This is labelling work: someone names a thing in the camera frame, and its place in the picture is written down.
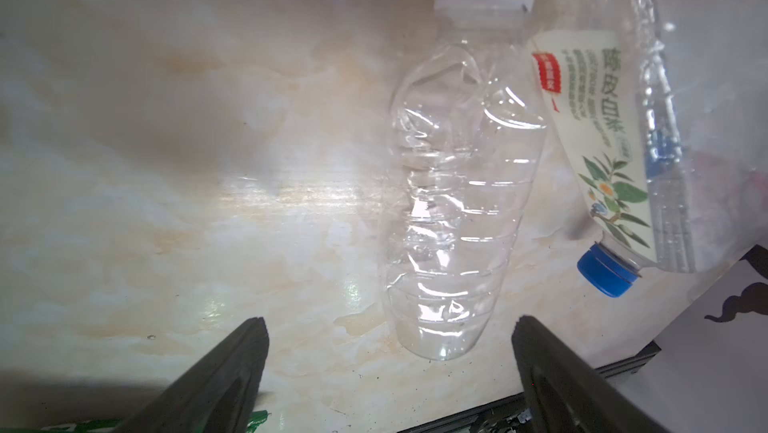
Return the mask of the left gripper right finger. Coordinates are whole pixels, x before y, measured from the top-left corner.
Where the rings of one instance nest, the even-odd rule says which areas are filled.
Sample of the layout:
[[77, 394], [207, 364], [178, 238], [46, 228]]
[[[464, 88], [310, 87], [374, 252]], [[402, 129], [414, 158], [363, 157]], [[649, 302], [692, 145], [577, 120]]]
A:
[[511, 343], [536, 432], [664, 432], [533, 316]]

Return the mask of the clear ribbed water bottle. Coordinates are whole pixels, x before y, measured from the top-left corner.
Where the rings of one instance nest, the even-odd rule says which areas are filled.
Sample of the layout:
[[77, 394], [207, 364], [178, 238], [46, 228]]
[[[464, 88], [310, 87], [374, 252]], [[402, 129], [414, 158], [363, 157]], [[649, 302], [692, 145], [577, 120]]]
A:
[[379, 272], [400, 344], [468, 353], [492, 316], [547, 135], [534, 0], [434, 0], [389, 113]]

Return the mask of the large clear square bottle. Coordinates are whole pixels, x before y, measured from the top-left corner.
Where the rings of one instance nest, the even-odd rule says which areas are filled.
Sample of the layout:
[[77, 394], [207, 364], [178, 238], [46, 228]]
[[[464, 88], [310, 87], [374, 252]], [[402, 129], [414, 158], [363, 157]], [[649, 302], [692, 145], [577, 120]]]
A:
[[627, 0], [536, 0], [532, 53], [546, 106], [594, 221], [649, 261], [657, 251], [623, 29]]

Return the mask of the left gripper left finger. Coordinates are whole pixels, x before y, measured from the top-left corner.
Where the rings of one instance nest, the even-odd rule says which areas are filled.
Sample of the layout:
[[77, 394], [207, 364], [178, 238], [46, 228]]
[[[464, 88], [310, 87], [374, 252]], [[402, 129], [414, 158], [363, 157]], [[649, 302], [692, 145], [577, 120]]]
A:
[[218, 343], [118, 432], [244, 432], [269, 351], [265, 320], [254, 317]]

